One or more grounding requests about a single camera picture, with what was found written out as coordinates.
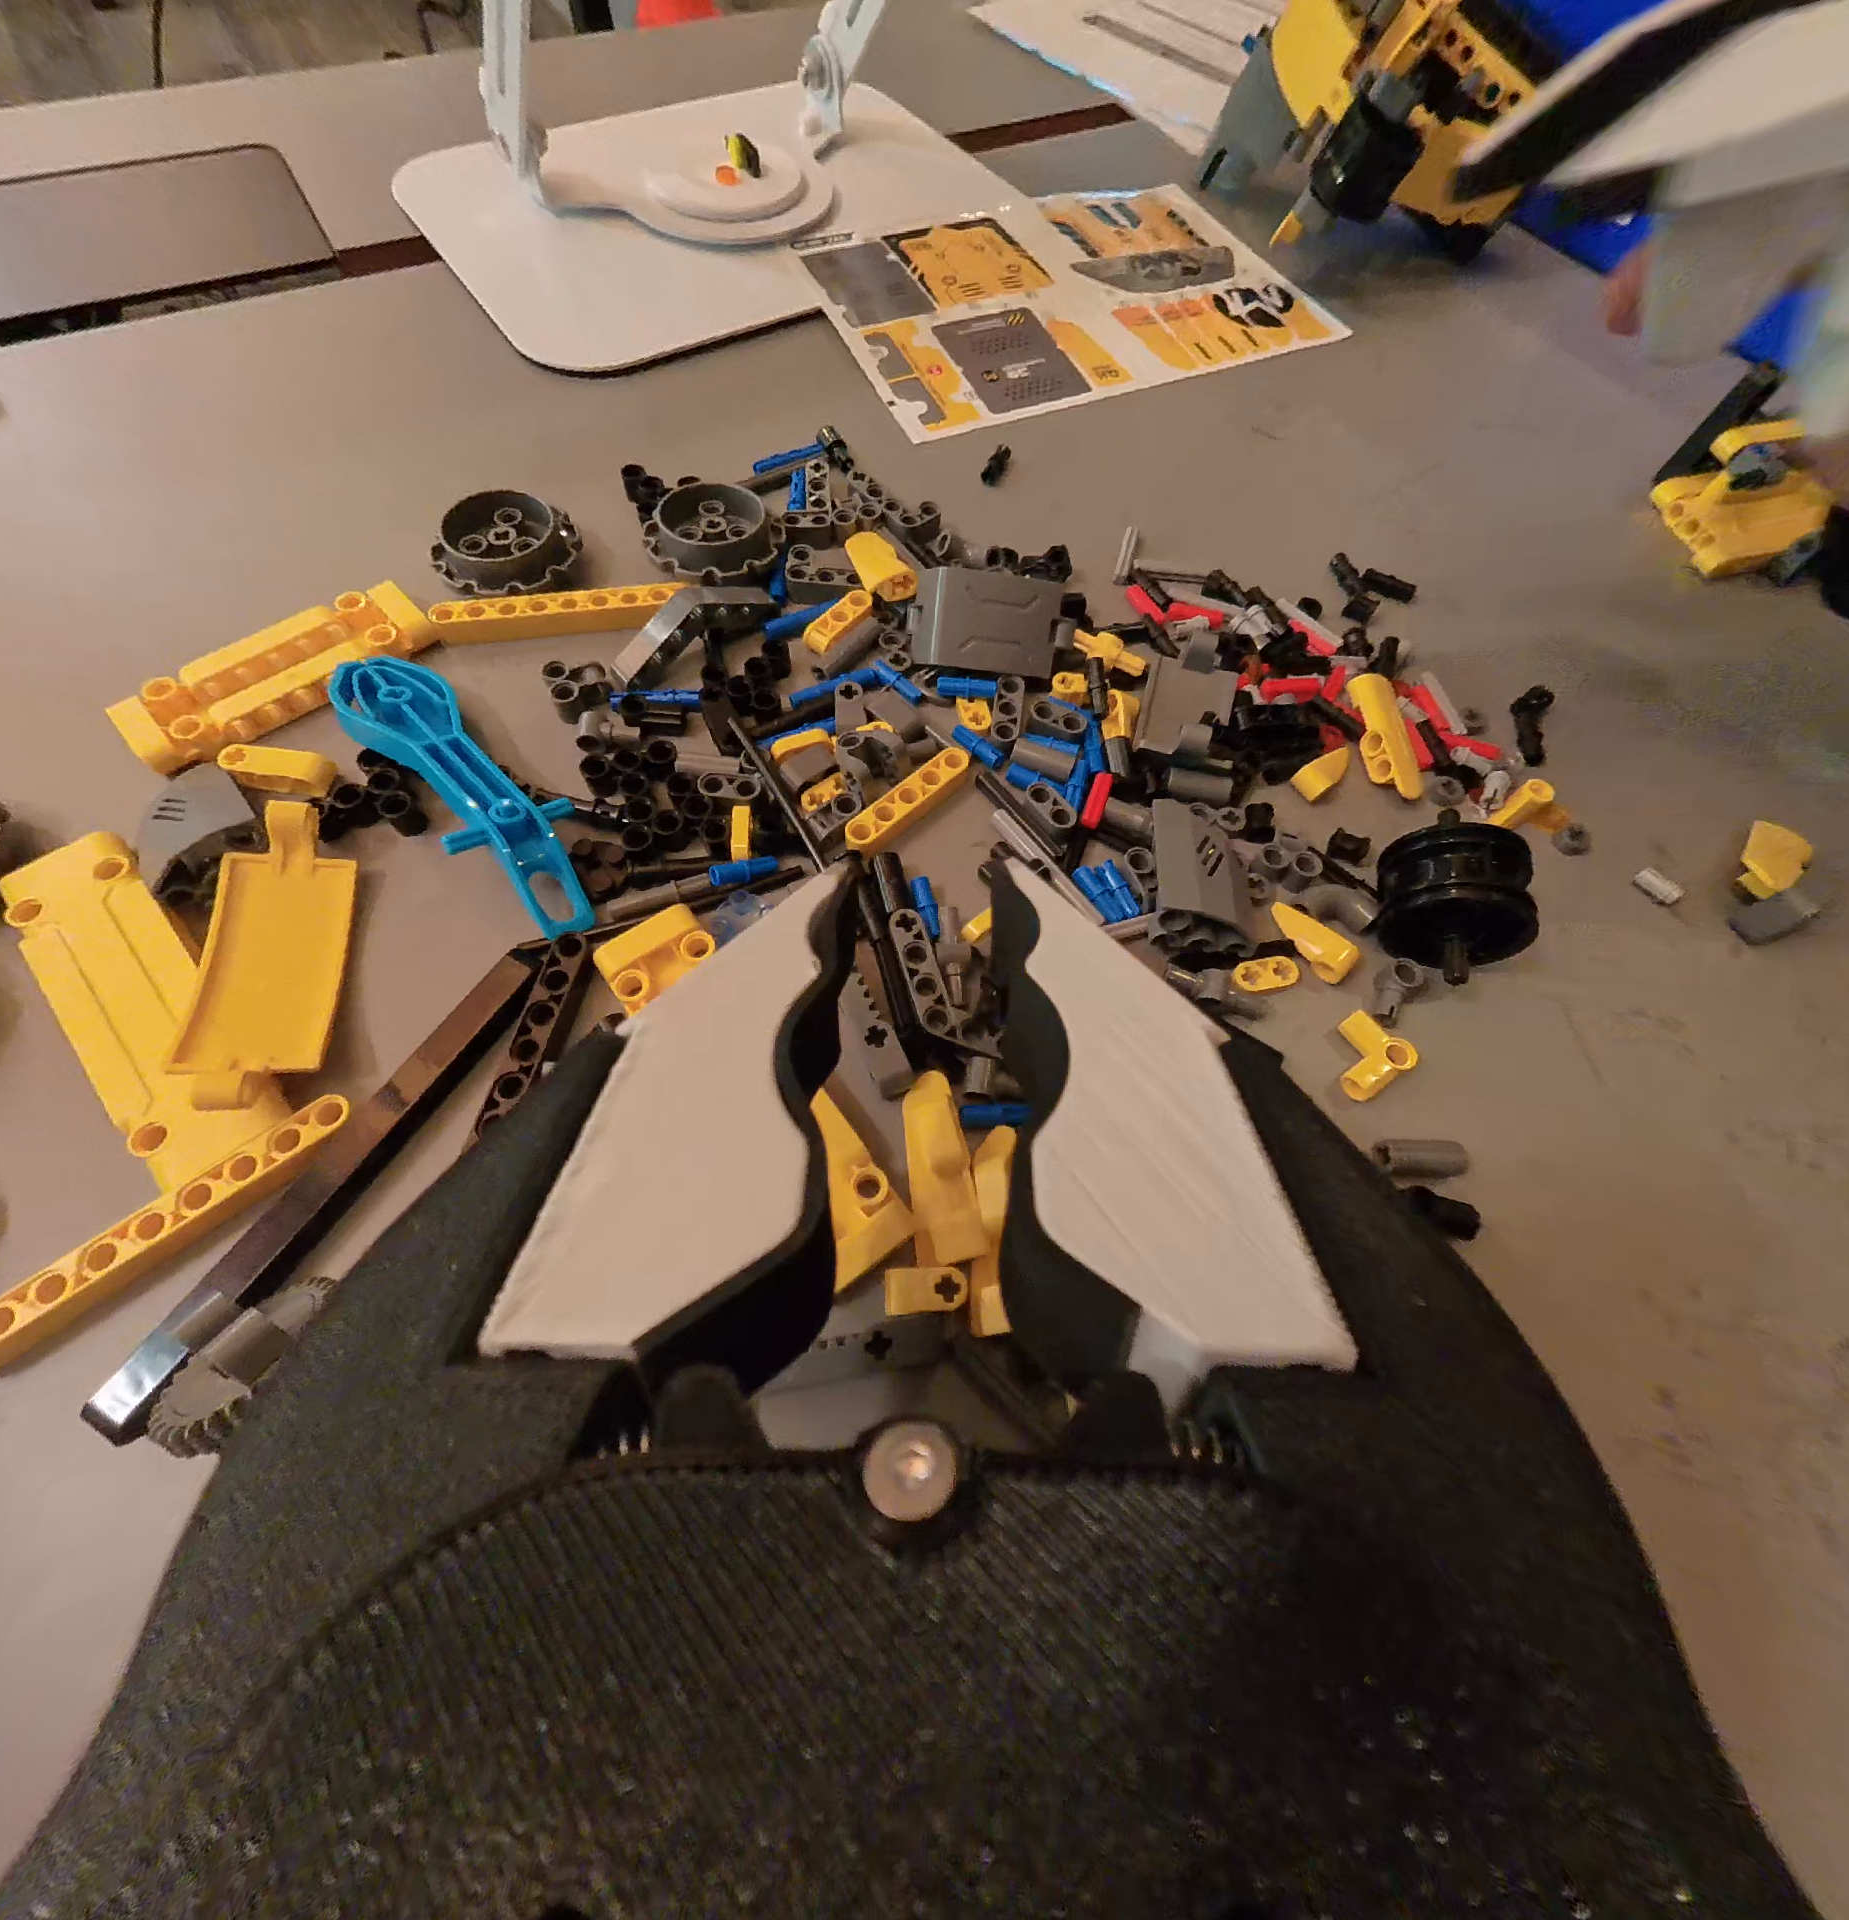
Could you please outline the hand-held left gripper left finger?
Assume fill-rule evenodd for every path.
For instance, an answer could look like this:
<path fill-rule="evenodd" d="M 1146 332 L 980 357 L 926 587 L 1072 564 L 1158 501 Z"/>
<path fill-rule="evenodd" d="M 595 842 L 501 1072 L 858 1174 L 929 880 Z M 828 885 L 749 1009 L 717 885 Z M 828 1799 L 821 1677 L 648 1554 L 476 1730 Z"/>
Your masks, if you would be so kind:
<path fill-rule="evenodd" d="M 842 866 L 809 879 L 625 1024 L 480 1356 L 787 1367 L 815 1341 L 836 1256 L 810 1105 L 849 896 Z"/>

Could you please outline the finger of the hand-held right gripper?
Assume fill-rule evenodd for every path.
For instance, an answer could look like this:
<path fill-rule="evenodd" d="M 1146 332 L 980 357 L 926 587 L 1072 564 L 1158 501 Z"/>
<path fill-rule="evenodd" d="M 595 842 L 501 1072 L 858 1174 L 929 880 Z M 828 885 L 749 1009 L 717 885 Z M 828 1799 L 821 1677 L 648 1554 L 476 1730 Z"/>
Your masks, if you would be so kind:
<path fill-rule="evenodd" d="M 1669 179 L 1672 204 L 1849 175 L 1849 2 L 1672 2 L 1605 34 L 1467 154 L 1465 198 Z"/>
<path fill-rule="evenodd" d="M 1790 283 L 1817 287 L 1795 363 L 1805 433 L 1849 436 L 1849 138 L 1784 138 L 1774 154 L 1685 138 L 1656 190 L 1649 357 L 1722 352 Z"/>

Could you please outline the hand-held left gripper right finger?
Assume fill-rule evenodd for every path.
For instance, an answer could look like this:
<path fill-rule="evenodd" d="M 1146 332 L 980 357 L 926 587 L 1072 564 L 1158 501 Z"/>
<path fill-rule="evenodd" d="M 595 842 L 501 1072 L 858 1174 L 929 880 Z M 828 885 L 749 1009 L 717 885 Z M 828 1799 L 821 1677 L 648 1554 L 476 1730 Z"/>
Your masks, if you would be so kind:
<path fill-rule="evenodd" d="M 1003 1061 L 1029 1105 L 1000 1289 L 1052 1379 L 1349 1375 L 1360 1351 L 1248 1111 L 1240 1040 L 1011 858 L 991 888 Z"/>

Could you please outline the pile of toy building pieces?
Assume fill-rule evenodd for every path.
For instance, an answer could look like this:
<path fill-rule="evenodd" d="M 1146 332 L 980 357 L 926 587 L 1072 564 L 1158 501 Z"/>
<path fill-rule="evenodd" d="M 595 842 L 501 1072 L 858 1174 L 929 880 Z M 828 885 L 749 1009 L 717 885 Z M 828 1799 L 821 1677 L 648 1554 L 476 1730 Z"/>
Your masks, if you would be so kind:
<path fill-rule="evenodd" d="M 986 829 L 978 876 L 1014 858 L 1089 924 L 1222 1023 L 1306 974 L 1342 982 L 1377 919 L 1376 866 L 1445 812 L 1590 835 L 1533 777 L 1553 692 L 1479 734 L 1397 641 L 1334 634 L 1314 601 L 1204 579 L 1140 628 L 1080 623 L 1057 547 L 963 563 L 924 502 L 850 475 L 834 436 L 761 462 L 783 523 L 761 584 L 674 575 L 419 607 L 346 592 L 155 678 L 110 708 L 164 780 L 133 837 L 95 832 L 0 876 L 7 924 L 155 1198 L 0 1295 L 0 1373 L 275 1192 L 185 1317 L 89 1419 L 120 1442 L 217 1448 L 321 1306 L 294 1283 L 424 1115 L 514 1028 L 480 1140 L 548 1074 L 593 994 L 635 1016 L 815 872 L 854 885 L 861 979 L 842 1036 L 899 1103 L 889 1177 L 836 1095 L 813 1103 L 831 1162 L 840 1295 L 882 1293 L 879 1333 L 963 1313 L 1011 1324 L 1000 1239 L 1026 1109 L 999 1061 L 991 915 L 936 896 L 919 837 Z M 552 824 L 599 924 L 546 939 L 432 788 L 350 740 L 329 703 L 346 661 L 438 672 L 467 733 Z M 1390 678 L 1426 794 L 1370 780 L 1354 676 Z"/>

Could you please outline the blue plastic bin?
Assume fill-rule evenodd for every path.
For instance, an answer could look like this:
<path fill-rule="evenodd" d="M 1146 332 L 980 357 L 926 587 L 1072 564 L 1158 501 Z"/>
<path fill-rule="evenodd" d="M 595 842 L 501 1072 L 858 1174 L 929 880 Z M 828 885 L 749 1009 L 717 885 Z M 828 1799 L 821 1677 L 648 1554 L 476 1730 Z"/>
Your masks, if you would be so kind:
<path fill-rule="evenodd" d="M 1536 33 L 1559 64 L 1585 53 L 1605 34 L 1626 27 L 1654 2 L 1514 2 L 1517 20 Z M 1588 272 L 1609 276 L 1654 239 L 1654 220 L 1641 210 L 1590 217 L 1553 190 L 1528 197 L 1514 224 L 1531 239 L 1574 261 Z M 1797 355 L 1805 294 L 1801 287 L 1774 298 L 1730 345 L 1728 352 L 1748 364 L 1790 370 Z"/>

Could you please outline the small yellow brick assembly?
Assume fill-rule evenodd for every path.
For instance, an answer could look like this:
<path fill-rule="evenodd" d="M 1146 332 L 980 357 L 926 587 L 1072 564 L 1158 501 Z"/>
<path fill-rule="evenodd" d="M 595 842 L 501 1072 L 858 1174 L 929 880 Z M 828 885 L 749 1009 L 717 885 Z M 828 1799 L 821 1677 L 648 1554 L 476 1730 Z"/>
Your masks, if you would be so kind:
<path fill-rule="evenodd" d="M 1706 581 L 1790 587 L 1817 561 L 1833 496 L 1801 465 L 1801 421 L 1769 411 L 1784 384 L 1755 360 L 1657 471 L 1652 505 Z"/>

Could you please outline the yellow toy excavator model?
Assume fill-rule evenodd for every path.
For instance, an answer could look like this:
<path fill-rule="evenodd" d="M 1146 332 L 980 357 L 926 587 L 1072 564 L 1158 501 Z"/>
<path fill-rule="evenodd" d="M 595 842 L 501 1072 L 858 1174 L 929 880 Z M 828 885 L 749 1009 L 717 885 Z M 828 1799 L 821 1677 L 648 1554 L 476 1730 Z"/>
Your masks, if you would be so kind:
<path fill-rule="evenodd" d="M 1501 2 L 1289 2 L 1263 29 L 1198 158 L 1224 202 L 1285 160 L 1306 186 L 1274 242 L 1404 212 L 1441 259 L 1477 261 L 1517 190 L 1462 192 L 1470 150 L 1564 64 Z"/>

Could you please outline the black toy wheel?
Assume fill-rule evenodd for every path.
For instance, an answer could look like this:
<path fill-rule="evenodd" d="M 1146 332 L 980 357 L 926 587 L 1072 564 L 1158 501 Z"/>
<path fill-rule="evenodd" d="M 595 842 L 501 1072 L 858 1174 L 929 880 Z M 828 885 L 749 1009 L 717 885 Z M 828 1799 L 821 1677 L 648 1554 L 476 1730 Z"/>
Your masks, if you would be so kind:
<path fill-rule="evenodd" d="M 1531 885 L 1533 852 L 1517 830 L 1445 812 L 1379 855 L 1373 930 L 1387 956 L 1440 973 L 1456 991 L 1536 946 Z"/>

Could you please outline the turquoise brick separator tool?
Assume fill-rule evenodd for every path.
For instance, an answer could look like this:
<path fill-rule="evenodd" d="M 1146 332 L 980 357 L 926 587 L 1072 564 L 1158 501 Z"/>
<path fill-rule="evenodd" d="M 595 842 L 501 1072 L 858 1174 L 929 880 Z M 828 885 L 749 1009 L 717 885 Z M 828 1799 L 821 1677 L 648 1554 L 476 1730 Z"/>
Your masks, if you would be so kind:
<path fill-rule="evenodd" d="M 544 939 L 584 935 L 599 924 L 552 830 L 574 812 L 574 803 L 533 803 L 467 733 L 447 678 L 385 656 L 341 663 L 326 686 L 352 742 L 417 774 L 457 814 L 460 827 L 443 837 L 444 852 L 493 852 Z"/>

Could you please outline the large yellow toy panel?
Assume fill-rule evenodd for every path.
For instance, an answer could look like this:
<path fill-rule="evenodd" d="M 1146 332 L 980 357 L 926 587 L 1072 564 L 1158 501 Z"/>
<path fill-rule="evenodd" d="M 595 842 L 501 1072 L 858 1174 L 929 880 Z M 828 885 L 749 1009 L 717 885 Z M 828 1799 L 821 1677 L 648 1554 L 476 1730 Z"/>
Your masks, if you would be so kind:
<path fill-rule="evenodd" d="M 1406 804 L 1419 804 L 1426 770 L 1418 758 L 1418 728 L 1394 683 L 1379 672 L 1357 675 L 1347 684 L 1347 697 L 1364 725 L 1360 752 L 1370 780 Z"/>

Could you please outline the white paper sheets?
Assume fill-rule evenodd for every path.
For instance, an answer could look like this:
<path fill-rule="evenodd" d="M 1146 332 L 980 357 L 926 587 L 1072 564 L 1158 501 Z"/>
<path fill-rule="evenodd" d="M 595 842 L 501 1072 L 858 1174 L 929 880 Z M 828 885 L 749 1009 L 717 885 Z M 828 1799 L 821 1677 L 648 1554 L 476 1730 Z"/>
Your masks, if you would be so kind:
<path fill-rule="evenodd" d="M 1113 97 L 1184 150 L 1204 145 L 1283 2 L 984 2 L 972 20 Z"/>

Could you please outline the dark grey toy gear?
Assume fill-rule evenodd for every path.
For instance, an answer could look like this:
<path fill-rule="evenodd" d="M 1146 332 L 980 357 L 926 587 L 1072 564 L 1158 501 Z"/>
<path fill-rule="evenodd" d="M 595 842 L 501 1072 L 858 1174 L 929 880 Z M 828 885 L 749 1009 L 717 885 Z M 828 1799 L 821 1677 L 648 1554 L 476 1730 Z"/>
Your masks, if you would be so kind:
<path fill-rule="evenodd" d="M 701 480 L 666 491 L 644 514 L 642 536 L 658 566 L 707 588 L 765 582 L 784 543 L 781 518 L 757 493 Z"/>
<path fill-rule="evenodd" d="M 582 536 L 572 518 L 529 493 L 486 491 L 443 514 L 432 568 L 462 596 L 543 594 L 570 584 Z"/>

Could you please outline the yellow sticker sheet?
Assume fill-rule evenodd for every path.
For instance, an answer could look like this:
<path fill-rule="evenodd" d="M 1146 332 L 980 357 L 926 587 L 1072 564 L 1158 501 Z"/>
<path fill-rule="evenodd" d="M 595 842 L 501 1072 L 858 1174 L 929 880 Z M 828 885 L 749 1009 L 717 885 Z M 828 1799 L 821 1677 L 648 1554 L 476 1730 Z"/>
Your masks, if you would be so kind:
<path fill-rule="evenodd" d="M 796 259 L 914 445 L 1352 337 L 1176 184 L 833 234 Z"/>

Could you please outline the white book stand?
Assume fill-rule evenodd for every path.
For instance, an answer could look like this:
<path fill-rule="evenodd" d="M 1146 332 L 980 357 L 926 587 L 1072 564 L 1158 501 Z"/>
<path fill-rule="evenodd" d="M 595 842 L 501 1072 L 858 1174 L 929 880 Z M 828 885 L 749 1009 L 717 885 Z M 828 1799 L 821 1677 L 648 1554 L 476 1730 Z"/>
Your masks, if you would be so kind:
<path fill-rule="evenodd" d="M 845 99 L 882 5 L 826 5 L 796 83 L 543 133 L 526 6 L 483 6 L 484 142 L 393 192 L 529 363 L 626 372 L 815 314 L 793 242 L 982 214 L 1011 188 L 877 88 Z"/>

